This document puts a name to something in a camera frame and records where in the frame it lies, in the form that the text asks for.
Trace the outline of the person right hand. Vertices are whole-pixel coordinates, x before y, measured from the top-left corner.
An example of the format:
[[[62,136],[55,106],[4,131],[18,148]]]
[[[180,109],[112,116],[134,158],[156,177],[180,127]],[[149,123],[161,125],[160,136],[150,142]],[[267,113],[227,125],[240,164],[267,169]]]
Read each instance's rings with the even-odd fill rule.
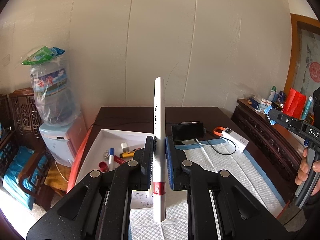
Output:
[[[303,151],[303,159],[302,159],[302,162],[300,163],[300,168],[295,178],[296,185],[301,185],[302,182],[305,182],[308,178],[310,165],[307,163],[307,159],[306,159],[307,157],[308,157],[308,148],[305,148]],[[319,161],[316,161],[313,163],[312,170],[319,173]]]

